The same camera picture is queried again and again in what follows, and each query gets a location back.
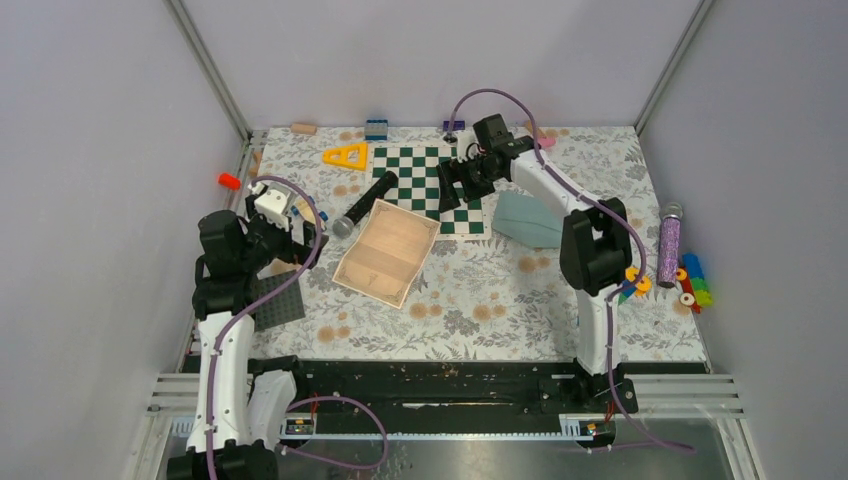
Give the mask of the colourful block toy pile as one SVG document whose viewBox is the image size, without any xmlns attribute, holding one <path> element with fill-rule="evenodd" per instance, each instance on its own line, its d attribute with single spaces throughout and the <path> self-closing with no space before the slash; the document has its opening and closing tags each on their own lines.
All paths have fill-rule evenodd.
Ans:
<svg viewBox="0 0 848 480">
<path fill-rule="evenodd" d="M 676 279 L 682 288 L 679 296 L 682 305 L 700 314 L 704 308 L 714 304 L 700 260 L 694 253 L 682 255 L 676 271 Z"/>
</svg>

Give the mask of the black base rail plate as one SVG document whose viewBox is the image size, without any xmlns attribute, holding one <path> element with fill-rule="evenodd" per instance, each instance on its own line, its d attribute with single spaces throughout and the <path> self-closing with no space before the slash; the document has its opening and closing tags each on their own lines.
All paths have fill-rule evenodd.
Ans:
<svg viewBox="0 0 848 480">
<path fill-rule="evenodd" d="M 700 375 L 702 363 L 625 362 L 607 380 L 574 362 L 419 362 L 248 360 L 248 399 L 254 380 L 288 372 L 297 400 L 316 399 L 287 413 L 283 440 L 562 438 L 612 435 L 613 419 L 647 406 L 639 380 Z"/>
</svg>

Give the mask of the blue grey lego brick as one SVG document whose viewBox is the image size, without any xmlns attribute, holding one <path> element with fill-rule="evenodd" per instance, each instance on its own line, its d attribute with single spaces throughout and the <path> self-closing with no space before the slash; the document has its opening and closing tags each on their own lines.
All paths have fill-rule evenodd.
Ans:
<svg viewBox="0 0 848 480">
<path fill-rule="evenodd" d="M 389 135 L 389 124 L 386 119 L 368 119 L 363 127 L 366 141 L 386 141 Z"/>
</svg>

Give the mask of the purple glitter microphone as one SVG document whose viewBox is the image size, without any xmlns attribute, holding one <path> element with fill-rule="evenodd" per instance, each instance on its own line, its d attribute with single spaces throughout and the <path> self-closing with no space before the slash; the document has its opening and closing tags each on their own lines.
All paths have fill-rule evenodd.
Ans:
<svg viewBox="0 0 848 480">
<path fill-rule="evenodd" d="M 672 288 L 677 281 L 683 208 L 679 203 L 670 202 L 662 208 L 660 215 L 656 279 L 660 287 Z"/>
</svg>

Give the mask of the purple lego brick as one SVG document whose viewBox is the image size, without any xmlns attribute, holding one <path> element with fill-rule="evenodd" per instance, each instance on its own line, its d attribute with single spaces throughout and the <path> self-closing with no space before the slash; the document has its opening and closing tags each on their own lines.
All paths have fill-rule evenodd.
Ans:
<svg viewBox="0 0 848 480">
<path fill-rule="evenodd" d="M 442 123 L 443 131 L 461 131 L 465 129 L 465 121 L 464 120 L 454 120 L 451 122 L 450 120 L 444 120 Z"/>
</svg>

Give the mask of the grey lego baseplate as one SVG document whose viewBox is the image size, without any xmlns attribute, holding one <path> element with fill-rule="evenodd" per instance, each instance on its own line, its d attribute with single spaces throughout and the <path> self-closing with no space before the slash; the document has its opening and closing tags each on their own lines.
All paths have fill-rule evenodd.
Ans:
<svg viewBox="0 0 848 480">
<path fill-rule="evenodd" d="M 256 280 L 252 285 L 253 301 L 286 283 L 294 271 Z M 293 281 L 285 290 L 257 307 L 250 316 L 257 332 L 268 330 L 306 317 L 299 281 Z"/>
</svg>

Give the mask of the floral patterned table mat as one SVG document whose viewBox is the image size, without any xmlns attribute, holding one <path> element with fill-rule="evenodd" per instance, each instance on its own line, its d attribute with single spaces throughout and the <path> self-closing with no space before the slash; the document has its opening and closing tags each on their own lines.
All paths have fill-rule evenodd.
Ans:
<svg viewBox="0 0 848 480">
<path fill-rule="evenodd" d="M 656 263 L 659 204 L 633 127 L 546 128 L 556 134 L 550 160 L 580 186 L 618 197 Z M 364 172 L 327 166 L 322 153 L 361 141 L 361 127 L 287 127 L 263 140 L 260 175 L 289 179 L 335 220 L 372 184 Z M 306 316 L 254 334 L 251 357 L 308 359 L 569 361 L 576 354 L 575 291 L 558 251 L 532 249 L 491 233 L 474 241 L 437 240 L 400 309 L 332 281 L 356 235 L 330 240 L 299 279 Z M 620 307 L 622 361 L 706 362 L 696 319 L 675 290 L 657 287 Z"/>
</svg>

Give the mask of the grey-blue envelope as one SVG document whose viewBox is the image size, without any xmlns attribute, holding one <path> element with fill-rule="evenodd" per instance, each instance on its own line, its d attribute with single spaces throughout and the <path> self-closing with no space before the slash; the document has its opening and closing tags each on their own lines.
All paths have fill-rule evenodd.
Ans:
<svg viewBox="0 0 848 480">
<path fill-rule="evenodd" d="M 529 248 L 560 247 L 562 220 L 538 199 L 503 191 L 499 194 L 492 228 Z"/>
</svg>

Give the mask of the green white chessboard mat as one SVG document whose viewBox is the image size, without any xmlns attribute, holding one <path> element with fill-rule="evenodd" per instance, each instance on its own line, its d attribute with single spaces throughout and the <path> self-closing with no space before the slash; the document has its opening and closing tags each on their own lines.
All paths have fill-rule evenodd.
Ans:
<svg viewBox="0 0 848 480">
<path fill-rule="evenodd" d="M 452 146 L 377 144 L 369 150 L 368 171 L 377 180 L 391 171 L 397 185 L 385 200 L 440 222 L 439 240 L 473 241 L 491 238 L 491 220 L 480 200 L 442 213 L 437 166 L 456 155 Z"/>
</svg>

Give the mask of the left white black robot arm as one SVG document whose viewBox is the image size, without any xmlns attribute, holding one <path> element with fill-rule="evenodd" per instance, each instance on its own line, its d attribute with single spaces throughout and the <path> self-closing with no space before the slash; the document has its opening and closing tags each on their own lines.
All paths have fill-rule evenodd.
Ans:
<svg viewBox="0 0 848 480">
<path fill-rule="evenodd" d="M 303 240 L 288 225 L 262 214 L 248 222 L 233 211 L 198 223 L 202 255 L 195 263 L 192 305 L 201 346 L 200 382 L 186 452 L 169 459 L 169 479 L 274 479 L 274 435 L 284 410 L 309 401 L 307 380 L 287 367 L 249 366 L 253 312 L 270 294 L 255 292 L 259 272 L 280 259 L 301 271 L 314 266 L 328 240 L 320 225 L 304 222 Z"/>
</svg>

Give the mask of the black silver microphone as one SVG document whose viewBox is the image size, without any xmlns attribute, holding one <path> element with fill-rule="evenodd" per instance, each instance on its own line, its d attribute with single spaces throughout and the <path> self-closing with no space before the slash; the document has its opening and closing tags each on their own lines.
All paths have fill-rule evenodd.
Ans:
<svg viewBox="0 0 848 480">
<path fill-rule="evenodd" d="M 341 239 L 349 237 L 354 227 L 370 212 L 378 199 L 398 184 L 398 176 L 393 171 L 385 171 L 370 188 L 332 224 L 332 232 Z"/>
</svg>

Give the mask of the yellow triangle toy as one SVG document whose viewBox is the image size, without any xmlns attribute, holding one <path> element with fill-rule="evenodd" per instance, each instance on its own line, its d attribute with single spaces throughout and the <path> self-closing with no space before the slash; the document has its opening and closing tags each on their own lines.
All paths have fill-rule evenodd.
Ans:
<svg viewBox="0 0 848 480">
<path fill-rule="evenodd" d="M 326 165 L 365 171 L 368 164 L 369 147 L 365 142 L 334 147 L 325 150 L 322 162 Z"/>
</svg>

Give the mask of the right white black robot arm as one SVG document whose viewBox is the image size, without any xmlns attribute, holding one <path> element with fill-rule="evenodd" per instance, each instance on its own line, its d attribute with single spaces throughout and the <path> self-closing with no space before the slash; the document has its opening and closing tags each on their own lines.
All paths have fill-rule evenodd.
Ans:
<svg viewBox="0 0 848 480">
<path fill-rule="evenodd" d="M 632 286 L 626 271 L 633 264 L 634 232 L 617 198 L 601 199 L 567 177 L 531 136 L 516 137 L 499 114 L 472 130 L 447 130 L 444 141 L 456 155 L 437 167 L 439 210 L 494 193 L 499 180 L 511 182 L 541 201 L 562 222 L 560 270 L 575 290 L 579 340 L 578 371 L 567 392 L 583 410 L 631 413 L 622 391 L 615 323 L 619 293 Z"/>
</svg>

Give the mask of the orange red small cylinder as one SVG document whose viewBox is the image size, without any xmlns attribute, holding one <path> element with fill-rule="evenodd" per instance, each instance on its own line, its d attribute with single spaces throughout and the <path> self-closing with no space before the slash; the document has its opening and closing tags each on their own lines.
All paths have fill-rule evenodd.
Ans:
<svg viewBox="0 0 848 480">
<path fill-rule="evenodd" d="M 229 173 L 219 174 L 217 177 L 217 183 L 230 191 L 238 191 L 242 187 L 241 180 Z"/>
</svg>

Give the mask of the wooden toy car blue wheels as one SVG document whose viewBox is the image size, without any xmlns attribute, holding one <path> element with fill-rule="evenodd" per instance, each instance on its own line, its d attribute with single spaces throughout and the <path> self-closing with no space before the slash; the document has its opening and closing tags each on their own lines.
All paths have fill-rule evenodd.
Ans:
<svg viewBox="0 0 848 480">
<path fill-rule="evenodd" d="M 309 206 L 310 201 L 313 201 L 312 197 L 309 197 L 309 200 L 296 200 L 290 207 L 291 213 L 295 216 L 300 216 L 305 222 L 312 225 L 324 225 L 328 220 L 328 215 L 320 209 L 317 210 L 318 214 L 315 215 Z"/>
</svg>

